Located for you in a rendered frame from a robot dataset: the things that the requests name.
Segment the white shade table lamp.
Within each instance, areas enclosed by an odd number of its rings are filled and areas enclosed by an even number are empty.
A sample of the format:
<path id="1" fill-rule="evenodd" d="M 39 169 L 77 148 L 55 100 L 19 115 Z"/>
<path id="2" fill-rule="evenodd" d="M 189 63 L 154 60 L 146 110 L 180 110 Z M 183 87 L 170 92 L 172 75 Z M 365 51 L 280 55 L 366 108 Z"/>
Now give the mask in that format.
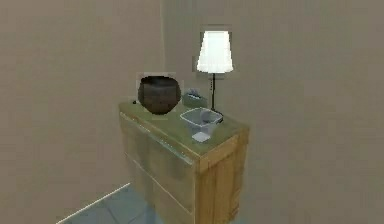
<path id="1" fill-rule="evenodd" d="M 216 75 L 234 70 L 230 33 L 227 30 L 207 30 L 203 33 L 196 69 L 211 78 L 211 109 L 215 107 Z"/>

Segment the dark brown round pot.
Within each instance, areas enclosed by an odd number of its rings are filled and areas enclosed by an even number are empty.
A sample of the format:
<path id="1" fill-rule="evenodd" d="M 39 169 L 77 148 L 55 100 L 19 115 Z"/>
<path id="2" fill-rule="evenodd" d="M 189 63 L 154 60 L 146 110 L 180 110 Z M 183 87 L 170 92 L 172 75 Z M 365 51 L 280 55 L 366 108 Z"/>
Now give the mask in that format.
<path id="1" fill-rule="evenodd" d="M 180 101 L 179 83 L 171 77 L 146 76 L 140 80 L 138 101 L 155 115 L 169 113 Z"/>

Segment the grey green tissue box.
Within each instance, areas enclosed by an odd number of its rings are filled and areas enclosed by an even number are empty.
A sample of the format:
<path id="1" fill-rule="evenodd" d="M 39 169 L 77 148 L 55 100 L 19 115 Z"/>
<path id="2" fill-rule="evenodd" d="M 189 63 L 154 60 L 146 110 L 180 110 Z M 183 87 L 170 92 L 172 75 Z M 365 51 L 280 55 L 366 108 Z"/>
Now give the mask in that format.
<path id="1" fill-rule="evenodd" d="M 196 89 L 187 89 L 182 95 L 182 104 L 188 108 L 206 107 L 207 99 Z"/>

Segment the wooden chest of drawers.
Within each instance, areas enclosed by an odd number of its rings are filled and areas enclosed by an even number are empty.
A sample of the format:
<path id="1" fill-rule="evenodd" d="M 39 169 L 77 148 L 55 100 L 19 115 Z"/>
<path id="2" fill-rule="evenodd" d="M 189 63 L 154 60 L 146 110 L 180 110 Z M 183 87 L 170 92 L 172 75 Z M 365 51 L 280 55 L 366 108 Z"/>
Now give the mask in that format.
<path id="1" fill-rule="evenodd" d="M 177 105 L 153 115 L 131 101 L 118 105 L 130 182 L 164 224 L 233 224 L 249 127 L 227 116 L 205 142 L 193 139 Z"/>

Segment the clear square glass cup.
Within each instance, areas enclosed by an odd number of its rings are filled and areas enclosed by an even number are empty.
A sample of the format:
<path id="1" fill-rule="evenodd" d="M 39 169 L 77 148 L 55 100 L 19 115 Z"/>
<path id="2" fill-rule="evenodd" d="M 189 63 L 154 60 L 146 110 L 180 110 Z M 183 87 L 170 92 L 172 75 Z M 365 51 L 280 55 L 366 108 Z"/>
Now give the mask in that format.
<path id="1" fill-rule="evenodd" d="M 199 143 L 211 138 L 216 126 L 223 120 L 223 115 L 208 108 L 190 109 L 180 115 L 191 132 L 191 136 Z"/>

